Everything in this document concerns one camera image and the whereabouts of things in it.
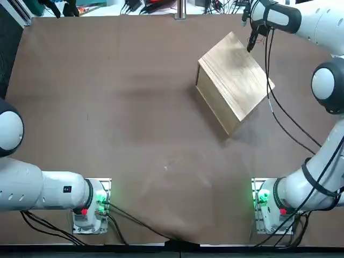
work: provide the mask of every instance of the silver pole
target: silver pole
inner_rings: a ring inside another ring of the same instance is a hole
[[[185,20],[187,17],[187,0],[177,0],[177,13],[174,14],[175,20]]]

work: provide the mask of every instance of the black label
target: black label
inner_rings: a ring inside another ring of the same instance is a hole
[[[63,187],[63,192],[71,192],[71,186]]]

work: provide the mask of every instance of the brown tablecloth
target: brown tablecloth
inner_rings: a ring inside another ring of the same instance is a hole
[[[245,44],[240,16],[36,18],[21,39],[7,100],[25,139],[15,158],[43,170],[111,177],[112,201],[165,234],[211,244],[248,244],[251,177],[288,175],[309,156],[274,121],[264,100],[234,136],[224,133],[195,92],[197,60],[230,31]],[[264,45],[253,56],[263,67]],[[277,32],[270,77],[287,111],[323,142],[336,117],[311,93],[315,67],[329,55]],[[317,147],[274,106],[281,122]],[[66,211],[38,214],[70,229]],[[315,212],[303,244],[344,246],[344,210]],[[0,243],[54,243],[19,212],[0,214]],[[130,243],[164,239],[118,217]],[[117,243],[113,231],[83,236]]]

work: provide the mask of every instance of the green led light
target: green led light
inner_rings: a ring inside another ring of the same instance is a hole
[[[266,189],[262,189],[259,191],[259,202],[266,203],[268,201],[270,195],[270,191]]]

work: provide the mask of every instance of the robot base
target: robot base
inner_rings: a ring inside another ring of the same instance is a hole
[[[254,219],[258,234],[272,234],[282,222],[289,217],[288,214],[282,215],[277,207],[273,188],[276,178],[252,178],[252,192],[254,202]],[[293,223],[289,219],[276,234],[284,234],[285,230]],[[291,235],[292,229],[289,229],[286,235]]]
[[[92,184],[94,195],[86,214],[73,212],[73,234],[103,234],[108,231],[109,206],[102,201],[110,201],[111,179],[88,178]]]

